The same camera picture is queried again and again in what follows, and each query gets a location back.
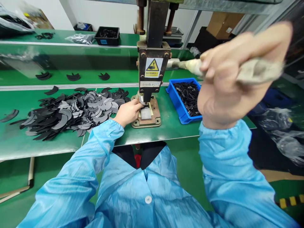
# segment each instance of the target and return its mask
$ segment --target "right hand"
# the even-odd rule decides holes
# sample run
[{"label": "right hand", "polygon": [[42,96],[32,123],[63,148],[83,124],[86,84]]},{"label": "right hand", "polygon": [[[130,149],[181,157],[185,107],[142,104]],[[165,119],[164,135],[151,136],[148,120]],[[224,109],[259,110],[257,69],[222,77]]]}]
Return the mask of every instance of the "right hand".
[{"label": "right hand", "polygon": [[126,125],[132,123],[138,118],[141,108],[143,108],[143,105],[139,103],[137,99],[129,101],[120,106],[118,113],[113,120],[124,128]]},{"label": "right hand", "polygon": [[239,67],[252,58],[284,61],[292,37],[292,25],[280,22],[253,35],[244,33],[201,55],[201,71],[207,71],[201,86],[198,109],[205,127],[228,129],[264,97],[272,82],[259,85],[237,83]]}]

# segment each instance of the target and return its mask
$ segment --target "light blue sleeve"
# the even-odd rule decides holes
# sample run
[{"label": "light blue sleeve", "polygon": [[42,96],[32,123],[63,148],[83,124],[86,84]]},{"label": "light blue sleeve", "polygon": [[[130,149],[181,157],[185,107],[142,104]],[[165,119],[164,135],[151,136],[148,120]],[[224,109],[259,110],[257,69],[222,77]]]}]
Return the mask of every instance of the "light blue sleeve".
[{"label": "light blue sleeve", "polygon": [[[300,227],[274,203],[273,188],[254,168],[243,120],[227,130],[201,124],[199,134],[206,194],[219,216],[236,227]],[[210,213],[215,223],[217,214]]]},{"label": "light blue sleeve", "polygon": [[[114,142],[123,133],[123,127],[113,120],[95,127],[57,177],[38,190],[36,202],[18,227],[85,227],[90,223],[95,216],[89,200],[98,187],[96,174],[109,163]],[[99,227],[111,227],[106,217],[100,220]]]}]

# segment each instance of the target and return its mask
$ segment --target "yellow warning triangle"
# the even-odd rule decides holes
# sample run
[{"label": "yellow warning triangle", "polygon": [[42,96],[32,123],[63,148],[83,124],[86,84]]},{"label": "yellow warning triangle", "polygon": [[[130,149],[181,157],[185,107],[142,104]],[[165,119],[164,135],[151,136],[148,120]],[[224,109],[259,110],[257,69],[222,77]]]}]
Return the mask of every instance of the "yellow warning triangle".
[{"label": "yellow warning triangle", "polygon": [[159,71],[156,60],[153,59],[152,63],[148,66],[146,71]]}]

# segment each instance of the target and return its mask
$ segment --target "left hand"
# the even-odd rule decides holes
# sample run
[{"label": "left hand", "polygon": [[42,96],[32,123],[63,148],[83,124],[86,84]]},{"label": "left hand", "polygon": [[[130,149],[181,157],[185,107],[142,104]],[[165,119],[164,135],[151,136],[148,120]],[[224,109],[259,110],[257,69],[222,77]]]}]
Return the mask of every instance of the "left hand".
[{"label": "left hand", "polygon": [[126,125],[132,123],[138,118],[141,108],[143,108],[143,105],[139,103],[137,99],[129,101],[120,106],[118,113],[113,120],[124,128]]}]

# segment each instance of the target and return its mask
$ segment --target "blue smock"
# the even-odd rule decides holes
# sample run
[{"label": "blue smock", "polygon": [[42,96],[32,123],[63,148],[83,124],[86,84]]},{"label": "blue smock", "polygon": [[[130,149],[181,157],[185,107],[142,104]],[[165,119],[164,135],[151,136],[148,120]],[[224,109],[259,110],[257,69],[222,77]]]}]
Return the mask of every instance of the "blue smock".
[{"label": "blue smock", "polygon": [[[199,154],[207,212],[177,177],[168,146],[145,169],[111,153],[123,127],[108,120],[37,192],[18,227],[300,227],[274,203],[274,190],[247,155],[251,131],[238,121],[228,130],[200,125]],[[104,171],[96,206],[89,202]]]}]

